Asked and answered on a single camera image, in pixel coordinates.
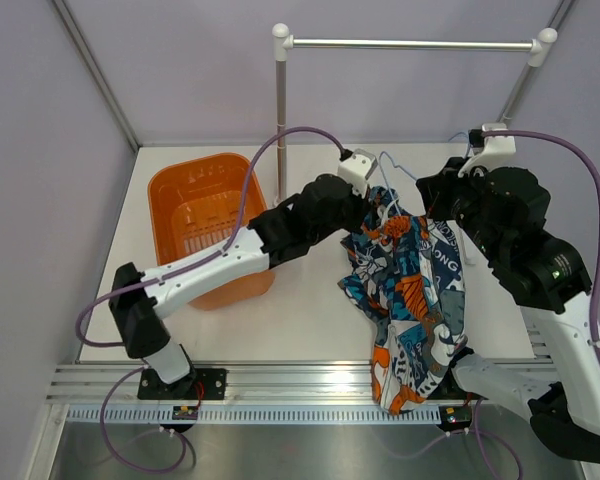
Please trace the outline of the light blue clothes hanger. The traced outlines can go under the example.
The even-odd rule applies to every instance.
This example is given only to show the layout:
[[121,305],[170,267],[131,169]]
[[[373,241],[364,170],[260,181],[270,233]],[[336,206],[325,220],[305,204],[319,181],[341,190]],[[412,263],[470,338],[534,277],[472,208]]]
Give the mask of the light blue clothes hanger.
[[[462,158],[465,158],[466,156],[471,154],[471,145],[469,142],[469,134],[467,132],[464,131],[460,131],[457,132],[456,134],[452,135],[448,140],[447,143],[451,144],[454,142],[455,139],[457,138],[462,138],[464,139],[464,143],[465,143],[465,152],[464,155],[462,156]],[[396,176],[396,174],[394,173],[387,173],[387,170],[389,167],[385,168],[383,165],[383,159],[385,160],[384,163],[389,162],[390,166],[391,166],[391,170],[395,170],[395,171],[399,171],[402,174],[406,175],[411,181],[412,183],[416,184],[416,181],[419,180],[420,178],[424,178],[424,176],[428,176],[429,174],[433,174],[433,170],[431,170],[431,168],[429,168],[429,170],[431,170],[430,172],[428,172],[427,175],[416,175],[411,169],[407,168],[407,166],[403,165],[402,163],[396,161],[387,151],[383,150],[380,152],[380,155],[377,159],[377,166],[380,170],[380,174],[382,176],[382,180],[384,182],[385,185],[385,189],[386,189],[386,193],[389,194],[390,197],[390,202],[389,204],[385,207],[384,212],[381,215],[381,220],[380,220],[380,226],[384,226],[386,224],[386,222],[393,217],[397,217],[397,216],[402,216],[404,212],[402,212],[402,209],[399,205],[399,201],[400,201],[400,195],[398,193],[396,193],[395,189],[393,188],[390,180],[393,180],[394,177]]]

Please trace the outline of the colourful patterned shorts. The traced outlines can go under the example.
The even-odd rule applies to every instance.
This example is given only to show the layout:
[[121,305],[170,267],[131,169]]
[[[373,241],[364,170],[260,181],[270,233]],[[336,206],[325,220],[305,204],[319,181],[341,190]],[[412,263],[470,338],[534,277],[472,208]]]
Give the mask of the colourful patterned shorts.
[[408,213],[392,189],[371,189],[361,230],[341,244],[352,266],[339,286],[375,326],[374,402],[390,415],[423,404],[465,347],[459,242],[446,221]]

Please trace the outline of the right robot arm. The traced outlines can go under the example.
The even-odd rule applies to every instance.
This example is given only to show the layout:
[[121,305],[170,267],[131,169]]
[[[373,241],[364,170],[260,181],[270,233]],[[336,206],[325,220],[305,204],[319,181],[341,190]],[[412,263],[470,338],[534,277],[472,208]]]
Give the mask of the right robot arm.
[[433,372],[434,388],[486,398],[527,421],[561,458],[600,464],[600,366],[590,331],[592,282],[578,251],[544,229],[550,193],[528,170],[474,167],[452,157],[417,180],[427,217],[454,221],[486,258],[546,345],[558,381],[501,368],[471,349]]

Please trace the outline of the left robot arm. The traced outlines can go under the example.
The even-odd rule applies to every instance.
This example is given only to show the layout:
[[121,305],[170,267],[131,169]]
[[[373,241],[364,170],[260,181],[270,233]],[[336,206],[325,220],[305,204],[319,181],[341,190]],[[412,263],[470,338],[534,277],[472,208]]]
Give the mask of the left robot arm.
[[164,320],[186,303],[242,277],[306,255],[338,230],[359,231],[369,210],[367,179],[322,174],[217,244],[152,271],[133,263],[114,276],[109,310],[126,354],[142,360],[171,397],[188,396],[193,364]]

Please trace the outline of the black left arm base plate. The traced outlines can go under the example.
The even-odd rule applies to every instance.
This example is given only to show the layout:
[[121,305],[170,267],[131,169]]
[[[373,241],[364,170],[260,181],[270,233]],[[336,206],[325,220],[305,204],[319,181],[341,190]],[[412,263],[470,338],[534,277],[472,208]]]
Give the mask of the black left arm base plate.
[[154,369],[141,374],[137,390],[140,400],[223,400],[226,391],[227,370],[224,368],[195,368],[174,383],[163,382]]

